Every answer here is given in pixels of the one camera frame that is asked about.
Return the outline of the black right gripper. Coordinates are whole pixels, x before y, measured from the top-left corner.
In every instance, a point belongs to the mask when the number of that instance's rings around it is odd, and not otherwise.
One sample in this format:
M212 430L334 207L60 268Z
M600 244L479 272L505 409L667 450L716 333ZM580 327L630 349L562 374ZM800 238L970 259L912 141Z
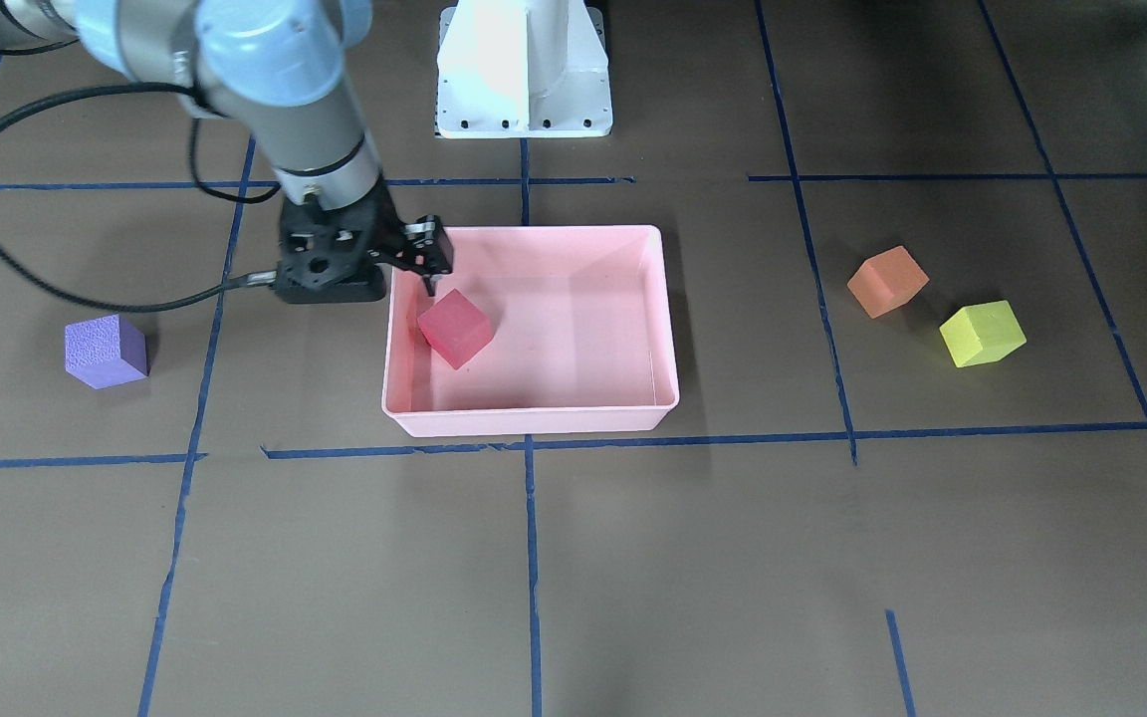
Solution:
M278 223L279 274L314 287L356 272L390 265L418 274L429 298L440 278L454 272L454 246L440 216L401 223L387 182L380 181L348 206L325 209L284 198Z

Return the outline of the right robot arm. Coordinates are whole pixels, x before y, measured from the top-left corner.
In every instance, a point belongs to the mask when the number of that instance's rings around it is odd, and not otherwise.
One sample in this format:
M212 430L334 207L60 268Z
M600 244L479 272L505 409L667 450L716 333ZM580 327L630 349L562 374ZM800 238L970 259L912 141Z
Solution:
M0 54L78 42L124 77L29 102L0 118L0 134L61 106L136 94L172 94L195 120L250 131L278 178L260 200L282 200L276 267L153 312L245 287L270 287L288 304L373 303L387 295L385 267L434 295L454 249L437 216L401 223L346 71L346 50L370 23L368 1L0 1ZM100 307L1 246L0 260L55 298Z

